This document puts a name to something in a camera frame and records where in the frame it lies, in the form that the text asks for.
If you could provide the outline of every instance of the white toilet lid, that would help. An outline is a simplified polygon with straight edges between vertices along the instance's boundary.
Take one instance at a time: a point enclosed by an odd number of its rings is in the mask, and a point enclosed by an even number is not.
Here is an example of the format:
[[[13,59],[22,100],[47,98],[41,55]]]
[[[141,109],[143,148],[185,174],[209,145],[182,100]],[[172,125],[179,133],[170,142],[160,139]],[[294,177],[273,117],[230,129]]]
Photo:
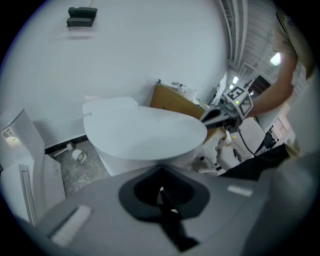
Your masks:
[[[177,112],[131,106],[83,117],[84,130],[99,150],[127,160],[163,160],[188,153],[207,137],[198,119]]]

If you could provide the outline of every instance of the ceiling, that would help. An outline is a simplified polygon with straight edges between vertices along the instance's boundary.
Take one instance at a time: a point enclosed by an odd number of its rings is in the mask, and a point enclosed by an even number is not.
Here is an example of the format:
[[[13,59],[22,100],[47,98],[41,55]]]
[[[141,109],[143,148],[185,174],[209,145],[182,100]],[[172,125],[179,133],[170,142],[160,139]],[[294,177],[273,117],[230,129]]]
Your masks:
[[[273,84],[278,76],[279,66],[273,66],[270,59],[272,50],[276,7],[272,0],[219,0],[226,21],[229,56],[227,86],[234,76],[243,86],[259,75]],[[305,69],[298,64],[293,76],[293,102],[307,86]]]

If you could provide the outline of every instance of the cardboard box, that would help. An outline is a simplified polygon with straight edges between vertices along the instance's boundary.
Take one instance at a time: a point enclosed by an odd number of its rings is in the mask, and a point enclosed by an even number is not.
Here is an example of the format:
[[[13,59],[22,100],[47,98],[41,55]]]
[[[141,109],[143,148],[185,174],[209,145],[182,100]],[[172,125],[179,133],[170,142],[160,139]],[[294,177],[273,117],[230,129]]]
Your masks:
[[[156,85],[150,107],[179,112],[200,119],[205,110],[193,102],[187,100],[176,91],[163,85]],[[207,142],[218,129],[208,129],[204,142]]]

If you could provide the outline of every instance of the person's arm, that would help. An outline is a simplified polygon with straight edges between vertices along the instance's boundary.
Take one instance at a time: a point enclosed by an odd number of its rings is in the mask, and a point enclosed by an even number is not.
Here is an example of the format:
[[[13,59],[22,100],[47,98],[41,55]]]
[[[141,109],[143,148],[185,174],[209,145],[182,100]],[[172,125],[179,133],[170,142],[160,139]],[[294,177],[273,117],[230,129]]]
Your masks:
[[[248,114],[248,117],[274,110],[289,99],[294,91],[291,81],[296,66],[296,57],[281,53],[281,64],[275,84],[253,100],[253,109]]]

